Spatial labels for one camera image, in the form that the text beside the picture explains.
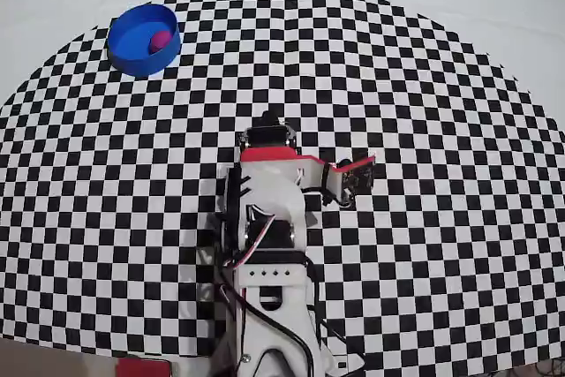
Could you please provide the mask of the white red gripper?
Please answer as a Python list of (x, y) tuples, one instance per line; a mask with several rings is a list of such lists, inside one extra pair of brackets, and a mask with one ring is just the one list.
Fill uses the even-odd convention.
[(289, 160), (298, 155), (295, 130), (269, 109), (242, 133), (239, 147), (241, 162)]

